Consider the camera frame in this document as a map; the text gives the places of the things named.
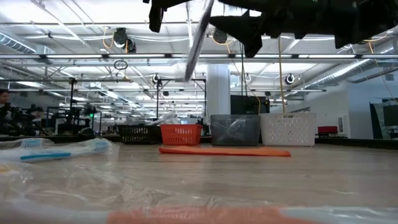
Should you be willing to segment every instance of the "ceiling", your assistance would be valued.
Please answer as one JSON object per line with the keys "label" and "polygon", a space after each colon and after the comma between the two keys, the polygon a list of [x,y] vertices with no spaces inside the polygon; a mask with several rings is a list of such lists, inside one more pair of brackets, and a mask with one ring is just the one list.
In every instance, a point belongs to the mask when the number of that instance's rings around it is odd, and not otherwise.
{"label": "ceiling", "polygon": [[[0,33],[7,32],[13,38],[28,46],[47,46],[55,54],[124,54],[124,51],[117,48],[114,44],[112,47],[111,36],[117,27],[127,28],[129,37],[135,42],[137,54],[187,54],[190,49],[190,36],[195,35],[198,21],[203,14],[205,8],[204,0],[191,1],[188,4],[181,4],[168,9],[164,15],[162,28],[160,33],[156,34],[148,28],[148,14],[150,4],[144,4],[141,0],[44,0],[45,10],[38,7],[30,0],[0,0]],[[220,15],[241,15],[244,10],[235,7],[224,6],[216,2],[212,16]],[[251,15],[258,15],[258,12],[251,11]],[[188,24],[188,17],[191,21],[191,28]],[[209,26],[205,37],[202,53],[203,54],[240,54],[239,42],[233,38],[229,38],[229,45],[217,44],[213,38],[214,27]],[[380,34],[382,40],[374,42],[377,47],[379,43],[386,41],[392,37],[393,31]],[[279,53],[278,40],[263,37],[263,48],[259,54],[277,54]],[[302,40],[295,40],[292,34],[283,34],[280,41],[281,53],[283,54],[352,54],[365,53],[369,51],[367,45],[352,45],[342,49],[335,49],[333,36],[325,35],[308,35]],[[9,47],[0,45],[2,54],[18,54]],[[116,82],[116,73],[109,73],[108,69],[113,69],[109,63],[103,60],[77,60],[77,63],[91,63],[91,66],[65,66],[66,64],[75,63],[67,59],[54,60],[59,66],[46,65],[37,63],[34,60],[8,60],[13,66],[26,69],[23,76],[37,79],[37,76],[44,77],[45,67],[47,66],[47,74],[51,74],[54,79],[66,79],[76,77],[77,79],[97,79],[100,82],[103,79],[114,78],[113,82],[101,83],[102,88],[109,89],[140,89],[153,88],[152,77],[158,74],[161,78],[178,78],[182,77],[185,72],[186,63],[184,60],[174,59],[134,59],[127,60],[129,68],[118,73],[118,81],[124,76],[134,81]],[[195,69],[196,78],[206,78],[208,63],[226,63],[232,75],[239,75],[241,72],[242,61],[237,59],[231,61],[200,61]],[[337,66],[343,62],[319,62],[307,60],[306,62],[284,62],[282,64],[282,76],[293,74],[296,77],[296,85],[316,79],[317,75]],[[274,62],[266,62],[261,59],[255,61],[244,61],[244,69],[247,73],[248,85],[250,88],[275,88],[278,89],[278,82],[275,80],[279,77],[279,64]],[[59,88],[69,88],[67,83],[58,83]],[[87,83],[79,82],[77,88],[87,88]],[[186,88],[200,90],[202,86],[197,83],[180,83],[169,82],[167,88]],[[135,103],[154,103],[151,100],[151,94],[139,92],[117,92],[120,97]],[[113,101],[109,97],[99,97],[97,93],[85,93],[86,98],[91,100],[118,102]],[[170,93],[164,98],[204,98],[204,92],[192,91],[184,93]],[[186,110],[184,115],[199,114],[203,110],[202,106],[196,106],[191,103],[189,105],[182,104],[181,107],[194,107],[194,110]]]}

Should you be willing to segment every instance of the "person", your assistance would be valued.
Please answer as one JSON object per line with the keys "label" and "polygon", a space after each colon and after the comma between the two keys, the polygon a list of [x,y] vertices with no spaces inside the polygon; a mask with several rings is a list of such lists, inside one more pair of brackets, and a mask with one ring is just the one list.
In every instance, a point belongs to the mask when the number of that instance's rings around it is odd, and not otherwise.
{"label": "person", "polygon": [[9,98],[10,98],[9,91],[0,89],[0,104],[7,103]]}

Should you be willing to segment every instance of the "table surface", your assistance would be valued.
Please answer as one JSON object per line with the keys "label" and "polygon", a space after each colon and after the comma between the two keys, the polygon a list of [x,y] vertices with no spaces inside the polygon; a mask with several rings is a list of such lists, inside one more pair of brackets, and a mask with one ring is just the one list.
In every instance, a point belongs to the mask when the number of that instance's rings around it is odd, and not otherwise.
{"label": "table surface", "polygon": [[289,206],[398,207],[398,151],[316,145],[275,147],[290,151],[292,157],[254,157],[160,154],[157,145],[120,146],[113,161],[88,156],[38,165],[108,166],[135,188],[174,192],[179,197],[213,195]]}

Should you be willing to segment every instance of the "white wall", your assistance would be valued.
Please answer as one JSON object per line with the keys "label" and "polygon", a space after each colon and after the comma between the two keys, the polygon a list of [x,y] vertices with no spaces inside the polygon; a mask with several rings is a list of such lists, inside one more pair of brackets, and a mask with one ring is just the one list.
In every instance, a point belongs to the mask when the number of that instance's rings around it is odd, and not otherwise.
{"label": "white wall", "polygon": [[[349,103],[346,84],[325,88],[326,92],[309,93],[304,101],[288,101],[286,112],[310,108],[317,114],[317,126],[338,126],[338,118],[347,116],[346,128],[349,137]],[[281,113],[282,107],[271,108],[271,113]]]}
{"label": "white wall", "polygon": [[[394,98],[398,98],[398,73],[394,81],[386,81]],[[370,103],[382,103],[383,98],[392,98],[381,77],[359,84],[349,84],[349,116],[351,137],[373,139]]]}
{"label": "white wall", "polygon": [[[350,80],[375,74],[375,68],[356,75]],[[394,81],[386,81],[394,98],[398,98],[398,72]],[[324,93],[310,93],[304,101],[288,101],[286,112],[310,107],[317,113],[317,126],[338,126],[338,118],[347,116],[347,136],[353,139],[373,139],[370,103],[382,103],[383,98],[392,98],[381,77],[353,84],[341,82],[326,88]],[[271,108],[271,113],[281,113],[282,107]]]}

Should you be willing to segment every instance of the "orange cloth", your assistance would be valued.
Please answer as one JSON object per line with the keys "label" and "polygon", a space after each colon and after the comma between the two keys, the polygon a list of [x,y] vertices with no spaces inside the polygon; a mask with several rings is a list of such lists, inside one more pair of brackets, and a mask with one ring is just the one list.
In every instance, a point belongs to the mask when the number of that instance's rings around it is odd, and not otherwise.
{"label": "orange cloth", "polygon": [[267,147],[260,148],[227,148],[200,146],[160,147],[159,152],[169,154],[226,155],[226,156],[291,156],[289,151],[280,151]]}
{"label": "orange cloth", "polygon": [[315,224],[287,217],[278,208],[180,207],[113,212],[107,224]]}

